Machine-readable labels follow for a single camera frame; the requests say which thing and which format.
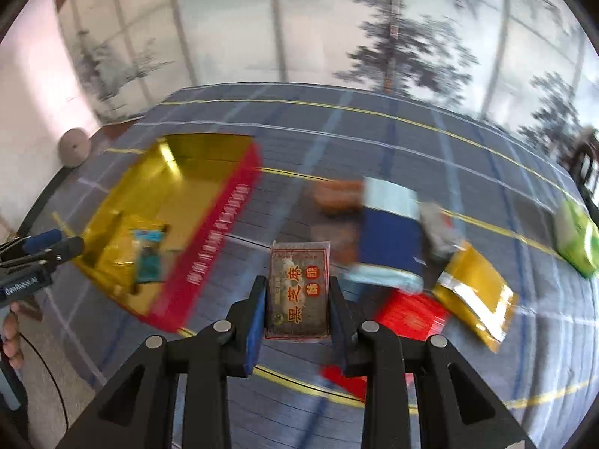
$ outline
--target red package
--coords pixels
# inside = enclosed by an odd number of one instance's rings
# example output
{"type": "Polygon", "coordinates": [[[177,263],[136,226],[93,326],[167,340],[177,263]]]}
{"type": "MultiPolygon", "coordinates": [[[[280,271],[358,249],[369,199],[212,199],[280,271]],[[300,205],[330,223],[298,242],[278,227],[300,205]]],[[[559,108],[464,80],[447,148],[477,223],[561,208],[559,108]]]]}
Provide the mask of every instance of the red package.
{"type": "MultiPolygon", "coordinates": [[[[433,334],[443,330],[449,313],[441,304],[432,298],[420,295],[408,295],[393,290],[387,304],[376,315],[376,322],[388,327],[395,334],[410,339],[424,341],[433,334]]],[[[322,376],[345,388],[353,396],[366,400],[366,377],[346,378],[338,366],[326,366],[322,376]]],[[[405,382],[414,381],[411,373],[405,375],[405,382]]]]}

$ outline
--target pine tree painting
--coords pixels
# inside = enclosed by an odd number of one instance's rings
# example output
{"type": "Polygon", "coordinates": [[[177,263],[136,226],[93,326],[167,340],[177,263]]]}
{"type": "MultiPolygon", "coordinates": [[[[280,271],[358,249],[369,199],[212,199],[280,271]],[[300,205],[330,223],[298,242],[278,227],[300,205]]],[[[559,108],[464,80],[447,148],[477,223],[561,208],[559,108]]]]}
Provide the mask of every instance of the pine tree painting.
{"type": "MultiPolygon", "coordinates": [[[[351,69],[338,71],[336,77],[383,91],[391,71],[395,78],[395,94],[413,97],[411,89],[426,88],[432,92],[434,104],[453,109],[460,105],[464,98],[463,89],[471,80],[469,69],[478,62],[463,46],[454,28],[455,22],[428,15],[420,19],[406,18],[400,3],[396,22],[399,32],[397,39],[393,39],[391,0],[352,1],[373,9],[372,19],[360,25],[372,44],[358,46],[348,53],[351,69]],[[395,67],[390,70],[391,62],[395,67]]],[[[452,1],[459,9],[475,11],[477,0],[452,1]]]]}
{"type": "Polygon", "coordinates": [[[136,64],[129,64],[108,43],[98,43],[89,31],[79,32],[79,42],[74,52],[77,75],[84,89],[99,101],[109,101],[128,82],[148,76],[169,62],[156,62],[154,38],[146,41],[142,52],[135,56],[136,64]]]}
{"type": "Polygon", "coordinates": [[[518,131],[529,145],[556,158],[570,150],[574,138],[582,130],[578,112],[571,103],[572,86],[557,72],[534,76],[531,84],[543,91],[541,106],[532,114],[538,125],[521,126],[518,131]]]}

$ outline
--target wall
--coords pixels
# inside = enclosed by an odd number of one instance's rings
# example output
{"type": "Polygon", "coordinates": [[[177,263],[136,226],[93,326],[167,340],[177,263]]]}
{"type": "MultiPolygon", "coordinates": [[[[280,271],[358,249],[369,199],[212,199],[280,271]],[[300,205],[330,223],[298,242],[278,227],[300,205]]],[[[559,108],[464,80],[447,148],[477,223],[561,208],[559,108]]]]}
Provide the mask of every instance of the wall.
{"type": "Polygon", "coordinates": [[[563,0],[66,0],[59,18],[105,121],[182,86],[286,80],[426,101],[556,156],[599,110],[563,0]]]}
{"type": "Polygon", "coordinates": [[[16,230],[61,168],[65,131],[99,123],[62,40],[54,0],[29,0],[0,43],[0,217],[16,230]]]}

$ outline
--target green package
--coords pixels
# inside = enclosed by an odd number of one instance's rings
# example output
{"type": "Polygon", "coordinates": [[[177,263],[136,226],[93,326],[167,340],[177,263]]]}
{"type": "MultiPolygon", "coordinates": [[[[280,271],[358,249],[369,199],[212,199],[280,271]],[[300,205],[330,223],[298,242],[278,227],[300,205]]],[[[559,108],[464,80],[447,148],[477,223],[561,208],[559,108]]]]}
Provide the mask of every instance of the green package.
{"type": "Polygon", "coordinates": [[[553,214],[556,250],[580,274],[589,278],[599,269],[599,231],[585,208],[565,199],[553,214]]]}

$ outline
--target black cable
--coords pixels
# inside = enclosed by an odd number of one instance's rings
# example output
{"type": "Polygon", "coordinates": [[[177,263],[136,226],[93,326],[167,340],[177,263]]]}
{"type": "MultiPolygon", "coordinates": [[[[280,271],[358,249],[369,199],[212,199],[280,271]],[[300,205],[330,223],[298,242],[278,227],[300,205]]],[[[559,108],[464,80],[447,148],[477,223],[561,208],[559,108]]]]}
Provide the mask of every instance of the black cable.
{"type": "Polygon", "coordinates": [[[69,430],[69,418],[67,416],[67,407],[65,406],[65,400],[64,400],[64,398],[62,398],[61,389],[58,387],[58,383],[56,382],[56,378],[54,378],[54,375],[52,374],[52,371],[50,371],[50,368],[48,367],[48,364],[46,363],[46,360],[44,360],[44,358],[42,357],[42,355],[40,354],[40,352],[35,348],[35,346],[33,346],[33,344],[31,344],[31,341],[29,339],[27,339],[25,336],[23,336],[22,333],[19,333],[19,335],[23,338],[23,340],[27,344],[29,344],[29,346],[31,347],[31,349],[34,350],[34,352],[37,354],[37,356],[40,358],[41,362],[44,363],[44,366],[48,370],[48,374],[50,375],[50,378],[52,379],[52,382],[54,383],[54,386],[56,387],[56,391],[58,392],[58,397],[61,400],[62,413],[65,416],[65,427],[66,427],[65,428],[65,433],[67,433],[67,430],[69,430]]]}

